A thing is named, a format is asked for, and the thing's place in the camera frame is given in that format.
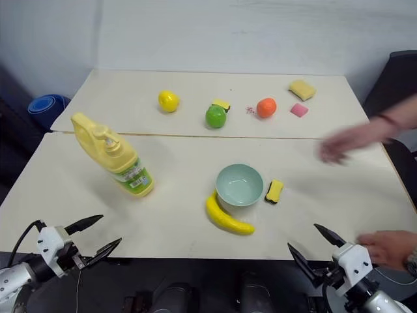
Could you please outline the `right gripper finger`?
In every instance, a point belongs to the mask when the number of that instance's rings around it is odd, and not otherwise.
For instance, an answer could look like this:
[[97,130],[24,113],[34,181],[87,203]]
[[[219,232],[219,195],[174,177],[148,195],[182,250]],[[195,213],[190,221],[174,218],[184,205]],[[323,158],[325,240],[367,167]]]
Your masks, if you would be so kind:
[[314,272],[314,270],[308,265],[308,261],[301,255],[301,253],[290,243],[287,244],[289,252],[291,253],[295,263],[305,274],[308,280],[312,283],[315,288],[319,287],[319,276]]
[[333,246],[338,248],[342,247],[346,241],[342,239],[336,232],[329,230],[328,228],[320,225],[314,224],[320,234]]

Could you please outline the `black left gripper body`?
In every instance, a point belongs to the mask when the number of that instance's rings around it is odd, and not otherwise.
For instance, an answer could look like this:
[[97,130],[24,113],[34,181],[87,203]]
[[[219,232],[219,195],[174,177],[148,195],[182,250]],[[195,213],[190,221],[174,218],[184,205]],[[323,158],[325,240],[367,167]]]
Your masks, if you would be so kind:
[[84,258],[71,241],[65,243],[64,247],[59,251],[59,267],[64,274],[69,273],[73,269],[82,270],[87,267],[87,258]]

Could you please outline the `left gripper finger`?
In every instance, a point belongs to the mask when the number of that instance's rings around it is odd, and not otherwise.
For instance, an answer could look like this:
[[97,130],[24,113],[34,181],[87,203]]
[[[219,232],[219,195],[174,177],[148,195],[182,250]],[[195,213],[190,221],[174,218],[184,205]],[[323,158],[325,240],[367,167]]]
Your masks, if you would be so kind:
[[98,222],[101,218],[103,218],[103,215],[93,215],[89,216],[87,218],[83,218],[79,221],[76,221],[72,223],[71,225],[65,227],[65,231],[67,234],[72,235],[76,232],[81,232],[83,230],[86,230],[87,228],[91,227],[93,224]]
[[85,265],[86,266],[93,266],[96,263],[102,261],[103,259],[107,258],[116,248],[117,246],[120,244],[120,242],[122,241],[122,238],[118,238],[110,243],[108,243],[107,245],[103,246],[102,248],[100,248],[96,254],[89,258],[89,259],[85,259]]

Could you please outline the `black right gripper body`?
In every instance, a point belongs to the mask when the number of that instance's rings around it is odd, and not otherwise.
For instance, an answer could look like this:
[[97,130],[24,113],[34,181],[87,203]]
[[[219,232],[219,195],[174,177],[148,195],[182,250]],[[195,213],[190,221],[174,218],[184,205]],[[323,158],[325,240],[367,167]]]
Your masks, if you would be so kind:
[[344,283],[344,270],[335,261],[313,262],[313,285],[321,288],[322,296],[327,296],[329,287],[339,288]]

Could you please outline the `person's left hand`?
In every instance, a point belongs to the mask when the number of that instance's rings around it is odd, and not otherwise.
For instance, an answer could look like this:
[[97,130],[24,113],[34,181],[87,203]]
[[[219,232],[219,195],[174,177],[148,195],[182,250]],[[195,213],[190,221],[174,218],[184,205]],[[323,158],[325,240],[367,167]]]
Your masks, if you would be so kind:
[[416,248],[416,234],[409,231],[376,231],[359,235],[356,242],[367,248],[372,263],[405,271],[406,262]]

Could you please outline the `person's right hand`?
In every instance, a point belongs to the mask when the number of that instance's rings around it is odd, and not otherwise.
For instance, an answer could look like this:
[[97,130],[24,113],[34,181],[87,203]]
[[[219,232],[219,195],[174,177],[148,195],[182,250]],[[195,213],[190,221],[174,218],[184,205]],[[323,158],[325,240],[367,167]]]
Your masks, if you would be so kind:
[[319,157],[325,163],[341,164],[349,151],[381,142],[389,138],[393,132],[395,128],[382,119],[347,128],[322,141]]

